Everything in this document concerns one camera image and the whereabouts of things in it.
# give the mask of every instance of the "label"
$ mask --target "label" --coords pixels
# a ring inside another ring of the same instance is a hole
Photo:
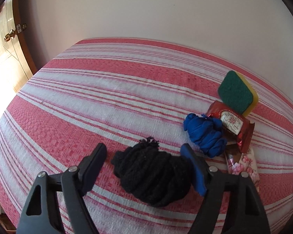
[[[17,33],[22,32],[22,28],[21,28],[21,25],[20,25],[20,24],[18,24],[18,25],[16,26],[16,29],[17,29]]]
[[[243,125],[243,121],[239,117],[229,111],[224,111],[222,112],[220,119],[222,121],[222,124],[232,133],[234,133],[235,135],[239,134]]]

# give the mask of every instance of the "striped bedspread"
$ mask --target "striped bedspread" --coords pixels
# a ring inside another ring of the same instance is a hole
[[[153,136],[160,149],[178,155],[190,143],[182,122],[219,100],[229,70],[242,73],[259,96],[249,115],[251,146],[260,173],[260,196],[272,233],[293,212],[293,103],[250,71],[192,48],[142,39],[82,40],[45,65],[13,99],[0,120],[0,202],[17,225],[38,172],[65,171],[97,143],[108,157],[85,203],[100,233],[187,233],[202,203],[193,189],[165,208],[127,194],[113,175],[117,150]],[[226,170],[224,157],[207,159]],[[221,232],[224,196],[215,233]],[[60,211],[73,233],[63,197]]]

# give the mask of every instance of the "snack wrapper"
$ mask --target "snack wrapper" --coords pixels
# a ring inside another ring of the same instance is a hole
[[[241,153],[247,153],[254,131],[254,123],[219,101],[210,105],[206,115],[221,119],[227,139],[236,140]]]
[[[241,172],[247,172],[259,192],[259,174],[253,148],[249,147],[247,153],[241,153],[235,142],[229,142],[225,149],[225,156],[228,173],[239,175]]]

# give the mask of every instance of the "pink floral package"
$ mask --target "pink floral package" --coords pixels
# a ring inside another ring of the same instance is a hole
[[[248,172],[257,191],[259,192],[259,174],[254,157],[254,151],[249,147],[247,153],[240,153],[236,143],[227,144],[225,149],[228,173],[239,175],[241,172]]]

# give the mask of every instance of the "sponge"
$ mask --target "sponge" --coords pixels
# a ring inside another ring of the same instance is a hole
[[[243,75],[229,71],[218,88],[221,100],[246,117],[257,105],[258,95]]]

